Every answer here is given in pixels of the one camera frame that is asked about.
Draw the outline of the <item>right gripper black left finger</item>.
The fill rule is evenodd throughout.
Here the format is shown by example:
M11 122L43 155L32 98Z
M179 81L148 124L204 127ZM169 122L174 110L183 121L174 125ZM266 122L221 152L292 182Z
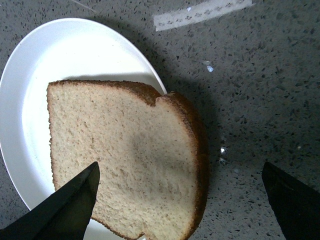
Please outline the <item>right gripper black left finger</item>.
M93 162L33 210L0 231L2 240L82 240L96 204L100 168Z

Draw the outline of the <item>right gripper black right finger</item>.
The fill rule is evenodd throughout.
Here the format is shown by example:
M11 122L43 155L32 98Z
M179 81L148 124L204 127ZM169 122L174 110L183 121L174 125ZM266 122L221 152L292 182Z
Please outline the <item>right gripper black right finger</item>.
M287 240L320 238L320 193L266 162L262 181L269 204Z

